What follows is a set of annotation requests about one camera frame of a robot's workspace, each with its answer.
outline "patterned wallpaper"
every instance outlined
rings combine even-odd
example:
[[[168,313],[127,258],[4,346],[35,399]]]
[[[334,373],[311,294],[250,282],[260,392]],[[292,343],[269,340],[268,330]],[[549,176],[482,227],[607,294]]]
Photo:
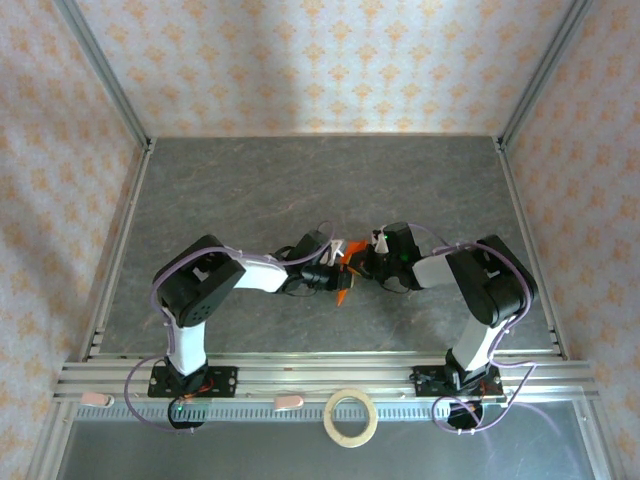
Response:
[[[135,144],[52,1],[4,0],[0,22],[0,478],[17,480],[85,331]]]
[[[502,131],[570,0],[80,0],[152,136]]]
[[[571,353],[595,363],[632,478],[640,472],[638,6],[596,0],[509,152]]]

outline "orange object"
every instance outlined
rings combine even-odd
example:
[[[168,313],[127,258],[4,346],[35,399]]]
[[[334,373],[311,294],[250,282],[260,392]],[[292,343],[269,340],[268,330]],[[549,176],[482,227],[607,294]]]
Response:
[[[362,250],[367,248],[369,243],[366,240],[362,240],[361,242],[349,242],[349,246],[347,247],[346,252],[344,252],[344,256],[340,259],[340,263],[346,265],[351,260],[351,256],[354,253],[361,252]],[[356,273],[354,270],[349,269],[351,273]],[[348,290],[340,290],[338,292],[338,306],[342,305],[344,298],[347,296]]]

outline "gray tabletop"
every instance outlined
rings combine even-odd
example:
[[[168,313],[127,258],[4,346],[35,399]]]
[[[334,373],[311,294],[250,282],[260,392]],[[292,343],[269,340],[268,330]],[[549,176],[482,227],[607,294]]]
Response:
[[[488,137],[160,139],[136,208],[103,352],[166,348],[148,303],[159,268],[211,233],[247,252],[294,244],[322,220],[336,236],[368,238],[396,221],[449,241],[498,234],[529,265],[507,184]],[[417,234],[423,252],[437,245]],[[236,290],[207,322],[207,351],[442,352],[468,318],[456,286],[386,292],[358,281],[341,307]],[[501,348],[550,349],[539,302]]]

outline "robotic arm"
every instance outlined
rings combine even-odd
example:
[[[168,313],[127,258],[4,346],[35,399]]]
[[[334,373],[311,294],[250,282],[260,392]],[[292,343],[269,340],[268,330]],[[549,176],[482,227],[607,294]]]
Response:
[[[353,286],[354,275],[381,285],[397,277],[411,290],[456,283],[470,310],[468,323],[457,344],[448,350],[444,369],[433,373],[430,367],[414,368],[414,377],[420,377],[417,394],[418,384],[424,382],[437,383],[440,394],[470,392],[495,369],[490,365],[490,347],[505,322],[526,303],[527,295],[513,267],[525,279],[530,300],[537,296],[533,277],[495,235],[465,248],[445,247],[423,257],[409,225],[398,222],[374,230],[369,242],[357,245],[353,251],[346,248],[346,242],[316,229],[296,246],[283,247],[272,255],[241,256],[206,235],[178,255],[154,277],[154,285],[166,277],[157,286],[157,299],[170,319],[174,337],[166,359],[170,388],[164,396],[200,391],[208,368],[205,321],[234,288],[272,294],[291,294],[303,286],[345,291]],[[214,252],[200,254],[211,250]],[[487,251],[503,256],[510,267]]]

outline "masking tape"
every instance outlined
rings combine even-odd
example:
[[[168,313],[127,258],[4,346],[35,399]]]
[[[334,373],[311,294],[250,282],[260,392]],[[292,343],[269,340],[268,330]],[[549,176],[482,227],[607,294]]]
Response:
[[[347,437],[341,434],[333,424],[333,411],[336,409],[338,403],[345,398],[359,400],[367,409],[367,426],[360,435],[356,435],[355,437]],[[329,437],[341,447],[360,447],[371,440],[373,434],[376,433],[376,428],[378,428],[378,411],[366,393],[356,390],[355,388],[340,390],[331,396],[327,405],[324,407],[324,428],[327,434],[329,434]]]

